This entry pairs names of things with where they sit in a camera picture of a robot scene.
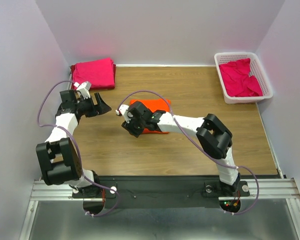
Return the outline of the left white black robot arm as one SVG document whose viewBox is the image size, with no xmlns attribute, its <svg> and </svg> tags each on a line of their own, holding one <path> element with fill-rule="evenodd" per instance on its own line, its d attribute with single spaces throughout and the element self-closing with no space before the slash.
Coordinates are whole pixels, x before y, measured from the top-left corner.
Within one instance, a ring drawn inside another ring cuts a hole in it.
<svg viewBox="0 0 300 240">
<path fill-rule="evenodd" d="M 96 102 L 91 97 L 84 98 L 77 90 L 61 91 L 61 103 L 51 134 L 35 148 L 45 184 L 69 185 L 77 198 L 96 198 L 102 192 L 96 172 L 83 168 L 79 147 L 73 137 L 81 117 L 91 118 L 111 111 L 98 92 L 94 96 Z"/>
</svg>

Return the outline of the orange t shirt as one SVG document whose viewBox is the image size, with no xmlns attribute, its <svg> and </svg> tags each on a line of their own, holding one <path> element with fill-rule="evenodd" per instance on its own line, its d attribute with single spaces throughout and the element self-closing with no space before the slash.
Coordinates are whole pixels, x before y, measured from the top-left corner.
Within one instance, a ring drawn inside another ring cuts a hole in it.
<svg viewBox="0 0 300 240">
<path fill-rule="evenodd" d="M 129 105 L 132 105 L 135 102 L 143 103 L 147 108 L 149 108 L 152 112 L 157 110 L 162 110 L 166 112 L 170 112 L 170 107 L 163 99 L 132 99 L 129 102 Z M 169 132 L 161 132 L 161 131 L 150 131 L 148 129 L 144 129 L 142 134 L 168 134 Z"/>
</svg>

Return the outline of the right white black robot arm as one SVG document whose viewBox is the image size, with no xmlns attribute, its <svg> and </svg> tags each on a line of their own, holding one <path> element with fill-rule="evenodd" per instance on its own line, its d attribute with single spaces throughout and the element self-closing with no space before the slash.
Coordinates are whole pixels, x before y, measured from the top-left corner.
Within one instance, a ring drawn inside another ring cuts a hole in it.
<svg viewBox="0 0 300 240">
<path fill-rule="evenodd" d="M 221 192 L 232 195 L 238 190 L 241 178 L 233 158 L 233 134 L 214 114 L 187 117 L 160 109 L 151 111 L 140 101 L 131 105 L 120 105 L 116 114 L 124 118 L 121 126 L 136 138 L 144 130 L 184 134 L 204 155 L 215 162 Z"/>
</svg>

